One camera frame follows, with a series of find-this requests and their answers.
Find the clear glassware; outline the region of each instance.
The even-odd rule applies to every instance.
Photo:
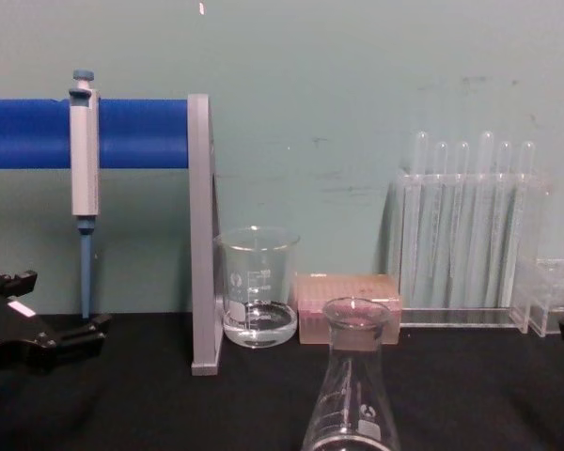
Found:
[[[330,358],[302,451],[400,451],[381,360],[389,310],[366,299],[339,298],[326,303],[323,313]]]
[[[280,227],[252,225],[215,239],[224,271],[224,332],[247,348],[268,348],[297,330],[290,307],[299,236]]]

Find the flask rim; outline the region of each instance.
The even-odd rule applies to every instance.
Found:
[[[357,297],[331,299],[322,312],[331,324],[357,331],[383,327],[392,315],[385,305]]]
[[[247,246],[247,239],[266,240],[269,243],[264,245],[261,242],[258,247],[255,245]],[[284,228],[270,225],[251,225],[247,227],[233,228],[221,233],[213,239],[215,244],[236,251],[245,252],[268,252],[289,250],[296,245],[301,237]]]

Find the lab bench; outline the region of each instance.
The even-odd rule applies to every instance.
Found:
[[[327,347],[225,340],[220,374],[193,377],[191,328],[190,314],[115,315],[101,357],[1,372],[0,451],[298,451]],[[559,336],[404,329],[383,355],[403,451],[564,450]]]

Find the blue horizontal bar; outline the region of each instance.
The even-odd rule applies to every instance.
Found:
[[[101,168],[188,167],[185,100],[101,99]],[[69,100],[0,100],[0,169],[71,167]]]

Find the gray stand upright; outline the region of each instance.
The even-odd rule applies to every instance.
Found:
[[[192,250],[192,374],[217,374],[222,343],[222,279],[213,238],[219,234],[209,96],[188,96],[188,170]]]

